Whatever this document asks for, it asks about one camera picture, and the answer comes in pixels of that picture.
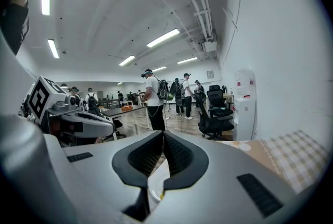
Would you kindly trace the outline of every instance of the black office chair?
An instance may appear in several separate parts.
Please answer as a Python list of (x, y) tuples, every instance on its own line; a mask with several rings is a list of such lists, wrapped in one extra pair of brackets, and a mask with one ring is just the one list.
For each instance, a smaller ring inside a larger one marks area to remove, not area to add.
[[(98, 110), (96, 100), (94, 100), (94, 99), (90, 99), (88, 113), (94, 114), (94, 115), (99, 116), (101, 118), (103, 117), (102, 114), (100, 113), (100, 111)], [(123, 124), (119, 120), (116, 120), (116, 119), (113, 120), (113, 124), (116, 127), (116, 130), (115, 130), (116, 136), (119, 137), (120, 139), (126, 138), (125, 134), (120, 134), (120, 132), (117, 131), (117, 128), (122, 127)], [(106, 137), (103, 141), (105, 141), (109, 138), (111, 138), (111, 136)]]
[(234, 129), (229, 120), (232, 119), (232, 116), (221, 117), (221, 118), (210, 118), (203, 106), (203, 102), (199, 95), (195, 95), (196, 100), (198, 101), (199, 107), (201, 109), (200, 122), (198, 123), (199, 130), (203, 133), (203, 137), (208, 135), (208, 140), (215, 141), (227, 141), (222, 138), (222, 132)]
[(223, 90), (220, 89), (219, 85), (209, 86), (209, 91), (207, 92), (209, 99), (209, 113), (210, 117), (226, 117), (233, 113), (230, 108), (227, 108), (225, 104), (225, 98), (223, 98)]

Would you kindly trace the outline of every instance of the black cap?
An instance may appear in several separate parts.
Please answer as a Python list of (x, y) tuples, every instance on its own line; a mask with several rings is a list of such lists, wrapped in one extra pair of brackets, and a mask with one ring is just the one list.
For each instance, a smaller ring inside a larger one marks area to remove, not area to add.
[(72, 91), (72, 90), (74, 90), (74, 91), (77, 91), (77, 92), (79, 91), (79, 89), (78, 89), (78, 88), (76, 88), (76, 87), (69, 88), (68, 90), (69, 90), (69, 91)]

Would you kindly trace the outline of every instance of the wooden floor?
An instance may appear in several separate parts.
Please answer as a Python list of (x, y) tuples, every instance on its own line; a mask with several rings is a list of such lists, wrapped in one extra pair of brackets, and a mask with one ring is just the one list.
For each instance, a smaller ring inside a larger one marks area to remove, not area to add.
[[(165, 120), (165, 128), (171, 132), (183, 132), (187, 134), (191, 134), (200, 138), (202, 137), (202, 132), (199, 130), (198, 123), (199, 123), (199, 108), (196, 108), (195, 105), (192, 105), (191, 116), (193, 117), (192, 120), (185, 119), (185, 113), (181, 115), (176, 115), (176, 106), (174, 104), (167, 105), (164, 108), (163, 116), (164, 119), (170, 117), (170, 119)], [(134, 125), (134, 116), (136, 118), (137, 125)], [(146, 111), (144, 109), (136, 110), (131, 113), (124, 113), (125, 116), (119, 117), (118, 120), (123, 124), (122, 127), (118, 128), (117, 130), (120, 131), (121, 134), (125, 134), (127, 137), (134, 136), (146, 132), (148, 130), (152, 130), (150, 120), (149, 122), (149, 129), (147, 129), (146, 125)], [(225, 131), (223, 132), (223, 137), (226, 140), (232, 140), (232, 131)]]

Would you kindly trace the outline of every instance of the black mesh panel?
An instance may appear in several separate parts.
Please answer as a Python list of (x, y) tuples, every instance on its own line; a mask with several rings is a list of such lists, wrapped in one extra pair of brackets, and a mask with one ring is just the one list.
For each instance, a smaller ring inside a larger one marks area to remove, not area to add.
[(183, 171), (193, 160), (193, 152), (189, 148), (166, 134), (163, 151), (168, 160), (170, 176)]
[(157, 136), (138, 149), (129, 154), (128, 161), (135, 169), (146, 175), (150, 176), (157, 161), (161, 157), (161, 149), (163, 140), (161, 136)]

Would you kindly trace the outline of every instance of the vr headset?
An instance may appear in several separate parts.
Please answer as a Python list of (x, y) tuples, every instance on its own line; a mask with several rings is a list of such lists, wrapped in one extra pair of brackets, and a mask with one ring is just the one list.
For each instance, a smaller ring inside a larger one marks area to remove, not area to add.
[(147, 69), (147, 70), (145, 71), (145, 73), (141, 74), (141, 78), (144, 78), (145, 75), (148, 74), (148, 73), (152, 73), (152, 71), (151, 71), (150, 69)]

